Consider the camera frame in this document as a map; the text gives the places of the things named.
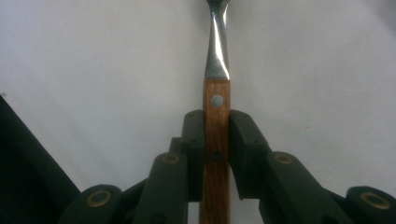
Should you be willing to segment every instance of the white background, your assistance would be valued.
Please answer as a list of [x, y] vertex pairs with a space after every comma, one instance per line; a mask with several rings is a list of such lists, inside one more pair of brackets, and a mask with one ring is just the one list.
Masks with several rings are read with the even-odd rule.
[[[395, 2], [234, 0], [227, 25], [232, 108], [271, 148], [396, 196]], [[0, 92], [80, 190], [127, 189], [201, 108], [208, 38], [205, 0], [1, 0]]]

